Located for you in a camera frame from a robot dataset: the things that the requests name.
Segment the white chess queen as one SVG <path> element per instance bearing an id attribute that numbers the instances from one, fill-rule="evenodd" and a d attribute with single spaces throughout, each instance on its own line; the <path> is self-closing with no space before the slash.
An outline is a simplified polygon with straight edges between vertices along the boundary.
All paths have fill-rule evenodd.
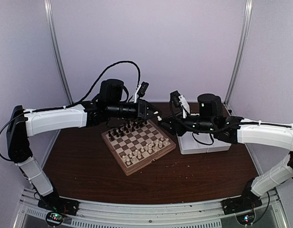
<path id="1" fill-rule="evenodd" d="M 151 144 L 148 145 L 148 153 L 152 154 L 152 145 Z"/>

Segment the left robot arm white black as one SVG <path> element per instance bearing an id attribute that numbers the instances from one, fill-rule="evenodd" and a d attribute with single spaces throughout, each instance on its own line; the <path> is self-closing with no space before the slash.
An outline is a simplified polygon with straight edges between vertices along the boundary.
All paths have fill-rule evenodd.
<path id="1" fill-rule="evenodd" d="M 3 126 L 7 130 L 7 160 L 20 168 L 52 211 L 60 210 L 62 199 L 55 193 L 53 184 L 33 157 L 28 138 L 66 128 L 97 126 L 110 118 L 155 118 L 161 112 L 142 99 L 148 85 L 143 82 L 137 87 L 132 102 L 121 100 L 123 92 L 127 91 L 123 81 L 107 79 L 101 83 L 99 94 L 91 101 L 83 100 L 76 105 L 39 110 L 16 106 L 10 121 Z"/>

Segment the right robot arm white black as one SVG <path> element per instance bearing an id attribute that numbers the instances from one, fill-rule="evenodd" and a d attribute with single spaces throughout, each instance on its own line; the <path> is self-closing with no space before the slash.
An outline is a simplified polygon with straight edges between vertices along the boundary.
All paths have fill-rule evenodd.
<path id="1" fill-rule="evenodd" d="M 281 162 L 246 184 L 238 198 L 237 204 L 241 209 L 249 209 L 266 192 L 293 179 L 293 123 L 252 121 L 241 116 L 224 117 L 221 98 L 210 93 L 199 95 L 197 101 L 199 113 L 191 114 L 185 98 L 178 91 L 172 92 L 169 101 L 171 115 L 158 120 L 159 126 L 177 136 L 187 132 L 207 133 L 225 143 L 254 143 L 289 151 Z"/>

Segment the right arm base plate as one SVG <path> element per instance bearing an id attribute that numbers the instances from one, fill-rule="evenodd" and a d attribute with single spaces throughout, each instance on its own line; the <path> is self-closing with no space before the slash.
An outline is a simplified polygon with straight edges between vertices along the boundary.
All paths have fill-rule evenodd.
<path id="1" fill-rule="evenodd" d="M 242 196 L 228 198 L 221 201 L 222 209 L 225 215 L 239 213 L 246 210 L 253 210 L 256 207 L 262 206 L 262 201 L 257 199 L 244 198 Z"/>

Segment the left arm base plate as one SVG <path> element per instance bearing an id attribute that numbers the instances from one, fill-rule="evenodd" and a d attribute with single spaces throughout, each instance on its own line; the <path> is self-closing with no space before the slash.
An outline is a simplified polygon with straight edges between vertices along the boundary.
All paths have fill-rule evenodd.
<path id="1" fill-rule="evenodd" d="M 60 214 L 75 216 L 79 209 L 79 201 L 66 198 L 44 198 L 38 201 L 38 207 Z"/>

